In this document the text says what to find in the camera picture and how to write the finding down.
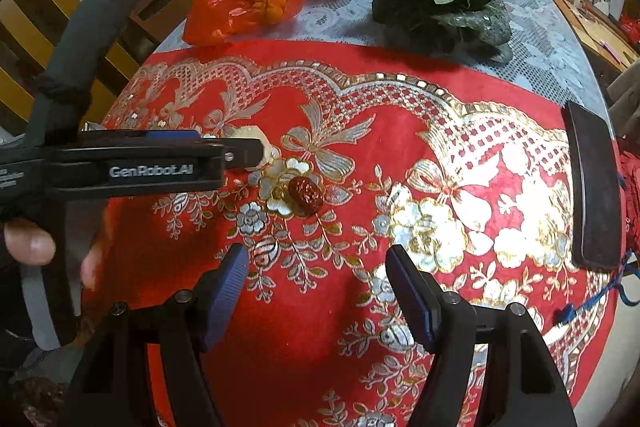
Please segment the person left hand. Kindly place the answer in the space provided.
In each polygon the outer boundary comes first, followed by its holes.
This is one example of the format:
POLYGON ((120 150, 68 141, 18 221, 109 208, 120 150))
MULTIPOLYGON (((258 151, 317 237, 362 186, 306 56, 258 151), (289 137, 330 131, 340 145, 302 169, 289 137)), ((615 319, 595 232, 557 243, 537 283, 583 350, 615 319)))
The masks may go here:
MULTIPOLYGON (((13 259, 25 265, 46 265, 55 254, 51 235, 25 219, 14 219, 3 223, 2 232, 6 249, 13 259)), ((102 222, 93 235, 90 248, 79 269, 82 285, 93 291, 96 288, 105 249, 111 246, 113 223, 106 210, 102 222)))

